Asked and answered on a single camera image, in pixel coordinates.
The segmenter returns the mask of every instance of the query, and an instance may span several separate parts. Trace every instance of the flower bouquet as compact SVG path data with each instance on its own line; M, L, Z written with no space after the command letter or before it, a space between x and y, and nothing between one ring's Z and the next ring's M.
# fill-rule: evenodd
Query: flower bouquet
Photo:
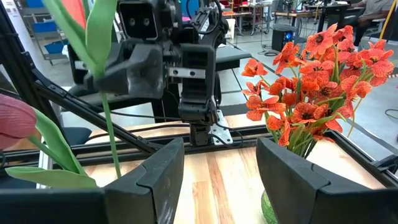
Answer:
M308 157L317 141L333 141L324 136L327 130L343 131L339 119L354 121L362 99L373 86L385 83L394 69L388 61L393 51L384 50L385 40L369 43L369 49L357 52L353 28L336 28L334 24L326 31L310 35L301 54L300 47L291 42L284 46L274 59L273 64L278 64L275 74L287 68L294 74L292 78L280 76L269 83L263 77L267 74L263 64L254 59L249 60L242 73L261 77L256 84L247 82L248 90L243 90L250 109L246 116L260 121L265 115L274 141L303 158ZM266 194L262 202L263 214L273 223L275 218L264 211L264 207L270 206Z

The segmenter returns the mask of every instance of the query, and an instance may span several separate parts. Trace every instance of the monitor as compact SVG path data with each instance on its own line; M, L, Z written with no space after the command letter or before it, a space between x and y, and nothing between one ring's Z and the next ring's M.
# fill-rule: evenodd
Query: monitor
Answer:
M187 12L187 1L188 1L188 10L191 16L195 15L195 11L199 8L199 0L178 0L181 7L182 12L182 21L188 22L190 21L188 12Z

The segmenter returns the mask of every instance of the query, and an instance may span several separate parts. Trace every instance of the workbench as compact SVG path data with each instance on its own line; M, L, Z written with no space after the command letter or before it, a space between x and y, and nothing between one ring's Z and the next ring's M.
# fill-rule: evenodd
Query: workbench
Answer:
M263 8L267 7L268 8L268 11L267 11L267 22L266 22L267 29L266 29L265 33L266 34L269 33L269 28L270 28L269 24L271 22L271 4L255 4L255 5L250 4L250 5L243 5L243 6L239 6L239 7L241 9L252 10L253 21L252 21L252 31L251 31L250 35L254 34L254 32L256 31L256 26L258 26L258 25L261 26L260 30L261 31L263 30L263 27L262 27L262 25L263 25L263 21L262 21L263 20L263 18L262 18ZM260 9L259 16L257 16L257 9Z
M232 128L264 124L264 121L248 120L245 114L227 116L226 120ZM165 128L136 134L146 138L187 132L189 128ZM103 133L102 130L94 131L92 135ZM93 139L88 143L105 141L108 141L108 137ZM186 155L174 223L265 223L261 212L261 195L264 187L259 176L255 151L253 146ZM370 189L384 188L342 148L328 141L318 142L308 160ZM141 162L122 162L122 173L133 170ZM88 166L85 170L99 186L107 185L116 179L113 164Z

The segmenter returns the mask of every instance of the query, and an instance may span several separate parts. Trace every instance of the black cable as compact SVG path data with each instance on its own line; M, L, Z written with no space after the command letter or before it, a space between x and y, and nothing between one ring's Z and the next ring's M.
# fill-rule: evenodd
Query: black cable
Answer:
M235 132L236 134L238 134L238 135L241 137L241 143L240 143L239 146L240 146L240 147L243 146L243 135L242 135L238 130L236 130L236 129L234 129L234 128L222 126L222 125L220 125L220 124L217 123L217 122L216 122L216 125L219 126L220 128L228 129L229 131L233 131L233 132Z
M209 134L209 136L210 137L213 137L213 138L217 138L217 140L219 140L221 143L223 143L223 145L225 146L225 147L227 147L227 148L232 148L229 144L226 144L220 137L218 137L217 135L215 135L215 134Z
M209 31L200 31L200 30L198 30L198 34L202 34L202 35L211 34L221 24L221 20L223 19L223 10L221 9L221 5L220 5L220 2L218 0L214 0L214 2L216 3L217 8L218 8L218 19L217 19L216 25L214 25L213 28L211 28L211 30L209 30Z
M186 7L186 10L187 10L188 17L190 19L192 19L191 14L189 13L189 0L187 0L187 2L185 3L185 7Z
M149 127L149 128L128 130L128 132L135 133L135 132L141 132L141 131L151 131L151 130L160 129L160 128L189 128L189 126L190 126L189 124L164 124L164 125L159 125L159 126ZM100 138L100 137L104 137L104 136L109 136L109 134L108 133L97 134L97 135L89 137L87 141L90 141L90 140L96 139L96 138Z
M389 119L398 120L397 117L395 117L395 116L393 116L393 115L391 115L391 114L388 114L388 111L395 111L395 112L398 112L398 110L395 110L395 109L387 109L387 110L384 111L384 114L387 115L387 117L388 117Z
M87 103L86 101L81 100L81 99L79 99L79 97L75 97L74 95L72 95L70 93L68 93L68 96L71 96L73 99L79 101L80 103L83 103L83 104L85 104L87 106L91 106L91 107L93 107L93 108L95 108L95 109L97 109L99 111L103 111L103 109L101 107L92 105L90 103ZM166 117L166 116L161 117L161 116L147 116L147 115L137 115L137 114L126 114L126 113L119 113L119 112L114 112L114 111L110 111L110 112L111 112L111 114L116 114L116 115L120 115L120 116L130 116L130 117L135 117L135 118L154 118L154 119L169 119L169 120L173 120L173 121L181 121L180 118L169 118L169 117Z
M168 89L164 89L164 91L166 91L166 93L169 93L170 95L172 95L174 100L175 100L175 102L176 102L176 104L177 104L177 106L179 106L180 102L178 102L177 97L175 97L175 95Z
M276 55L278 55L277 52L266 52L266 53L264 53L264 56L267 56L267 57L273 57L273 56L276 56Z

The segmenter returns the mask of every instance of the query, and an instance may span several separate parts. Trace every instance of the green leaf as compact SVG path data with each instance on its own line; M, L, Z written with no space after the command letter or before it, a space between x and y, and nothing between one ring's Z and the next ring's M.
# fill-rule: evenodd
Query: green leaf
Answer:
M304 124L299 124L299 126L296 128L296 130L294 130L292 136L290 137L289 146L291 146L291 147L295 146L297 140L303 133L304 128L305 128Z
M85 31L70 15L62 4L62 0L42 0L45 7L54 16L57 25L65 32L69 43L84 61L90 71L96 70L94 60L88 55L85 45Z
M60 165L62 165L63 168L67 168L67 170L76 174L86 175L86 172L77 161L75 155L72 154L72 150L63 138L58 126L39 110L35 108L33 108L33 110L35 111L37 118L36 128L43 135L49 149L57 155L57 158L54 158L54 160L58 163L57 160L61 159L62 161Z
M96 0L87 19L86 49L97 65L94 75L103 75L102 70L111 51L111 32L117 0Z
M11 177L55 187L59 189L97 188L94 179L67 170L45 170L38 167L10 167L6 172Z

